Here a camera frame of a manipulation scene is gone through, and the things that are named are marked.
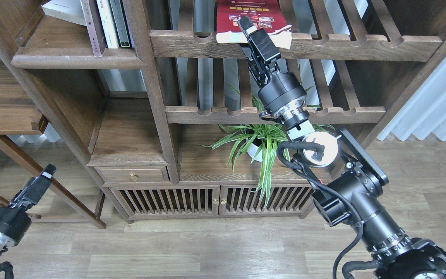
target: book spine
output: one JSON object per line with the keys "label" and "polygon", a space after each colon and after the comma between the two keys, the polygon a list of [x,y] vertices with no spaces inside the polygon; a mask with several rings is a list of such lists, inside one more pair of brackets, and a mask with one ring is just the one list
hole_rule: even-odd
{"label": "book spine", "polygon": [[99,10],[95,0],[80,0],[84,12],[85,25],[91,41],[92,53],[95,57],[102,57],[106,48],[103,25],[99,17]]}
{"label": "book spine", "polygon": [[110,1],[97,0],[97,3],[99,8],[99,15],[101,16],[101,21],[103,23],[106,43],[108,43],[108,48],[117,49],[119,48],[119,43],[117,30],[115,28],[115,22],[113,21],[113,14],[111,12]]}
{"label": "book spine", "polygon": [[125,18],[124,7],[121,0],[110,0],[111,10],[113,11],[113,18],[117,26],[117,34],[120,43],[120,48],[130,48],[129,29],[127,28],[127,21]]}

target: brass drawer knob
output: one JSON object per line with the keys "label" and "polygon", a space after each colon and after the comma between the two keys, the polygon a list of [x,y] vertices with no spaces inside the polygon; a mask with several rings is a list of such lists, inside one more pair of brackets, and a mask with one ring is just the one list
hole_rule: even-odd
{"label": "brass drawer knob", "polygon": [[137,181],[137,179],[139,178],[137,175],[135,175],[135,173],[134,172],[131,172],[130,173],[130,178],[133,180],[133,181]]}

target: book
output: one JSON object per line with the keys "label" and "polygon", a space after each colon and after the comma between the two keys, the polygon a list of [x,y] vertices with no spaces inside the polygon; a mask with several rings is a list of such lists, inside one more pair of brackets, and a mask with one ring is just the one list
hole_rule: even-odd
{"label": "book", "polygon": [[278,0],[217,0],[216,42],[246,43],[238,21],[248,16],[256,28],[263,28],[278,48],[290,49],[292,25],[285,22]]}
{"label": "book", "polygon": [[127,27],[127,20],[125,18],[125,11],[122,0],[110,0],[111,10],[113,11],[113,18],[117,26],[117,35],[120,48],[131,48],[129,36],[129,28]]}
{"label": "book", "polygon": [[42,5],[47,16],[85,26],[85,17],[78,0],[51,0]]}
{"label": "book", "polygon": [[113,12],[111,11],[110,0],[97,0],[97,3],[108,48],[117,49],[119,48],[119,43],[115,21],[113,20]]}
{"label": "book", "polygon": [[85,17],[85,26],[92,45],[92,53],[95,57],[102,57],[103,51],[106,49],[106,39],[101,17],[99,17],[98,4],[96,0],[80,0],[80,2]]}

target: cabinet door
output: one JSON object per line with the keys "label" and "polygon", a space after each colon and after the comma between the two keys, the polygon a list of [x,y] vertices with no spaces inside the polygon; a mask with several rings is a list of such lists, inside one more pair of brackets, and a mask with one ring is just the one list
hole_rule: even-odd
{"label": "cabinet door", "polygon": [[299,215],[312,209],[312,188],[304,185],[273,185],[271,197],[259,199],[256,185],[223,185],[220,190],[219,215]]}
{"label": "cabinet door", "polygon": [[218,214],[220,186],[122,186],[111,187],[111,191],[129,214],[129,219],[211,217]]}

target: wooden shelf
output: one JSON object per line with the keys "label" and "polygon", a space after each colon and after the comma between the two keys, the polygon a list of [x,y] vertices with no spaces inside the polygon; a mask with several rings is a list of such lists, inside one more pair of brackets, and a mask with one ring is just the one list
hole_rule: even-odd
{"label": "wooden shelf", "polygon": [[[206,185],[253,185],[257,184],[261,171],[261,163],[253,162],[247,154],[242,154],[235,166],[227,166],[228,155],[232,144],[222,145],[211,150],[200,145],[210,145],[225,134],[217,125],[185,125],[181,140],[181,175],[180,183],[206,183]],[[313,169],[322,182],[331,182],[331,175],[326,168]],[[271,179],[276,184],[305,184],[300,178],[275,160]]]}
{"label": "wooden shelf", "polygon": [[145,64],[135,49],[106,48],[103,57],[94,57],[85,26],[45,15],[11,65],[24,69],[141,69]]}
{"label": "wooden shelf", "polygon": [[42,134],[47,120],[0,59],[0,134]]}
{"label": "wooden shelf", "polygon": [[[178,31],[151,30],[150,37],[156,57],[188,58],[245,58],[238,44],[218,44],[216,33],[196,34],[191,24],[193,9],[187,8],[192,1],[181,5]],[[335,34],[328,18],[323,0],[311,0],[311,9],[317,35],[298,32],[292,0],[280,0],[280,8],[287,23],[295,30],[290,50],[280,49],[285,59],[331,59],[331,60],[393,60],[427,61],[442,41],[437,36],[402,36],[393,23],[383,0],[368,1],[379,16],[387,36],[368,34],[362,19],[351,0],[342,0],[340,5],[350,34]]]}
{"label": "wooden shelf", "polygon": [[108,101],[88,166],[166,166],[149,100]]}
{"label": "wooden shelf", "polygon": [[[385,114],[384,107],[361,106],[354,91],[350,75],[345,61],[335,60],[334,65],[340,77],[341,92],[336,90],[335,94],[340,97],[333,98],[336,102],[342,103],[342,107],[336,106],[332,101],[324,70],[320,60],[310,60],[311,68],[315,79],[315,86],[319,95],[321,109],[304,108],[310,113],[310,121],[313,123],[329,124],[351,124],[351,123],[377,123]],[[197,59],[189,59],[187,72],[197,73]],[[295,73],[300,78],[296,60],[287,60],[288,70]],[[197,106],[198,80],[196,74],[189,75],[187,79],[186,106],[167,106],[166,116],[169,123],[179,124],[260,124],[266,123],[259,119],[261,113],[252,106],[250,91],[250,78],[246,60],[238,61],[239,84],[240,84],[240,104],[241,108],[230,111],[225,107],[225,93],[223,89],[223,59],[213,59],[214,75],[214,106],[209,110],[201,110]]]}

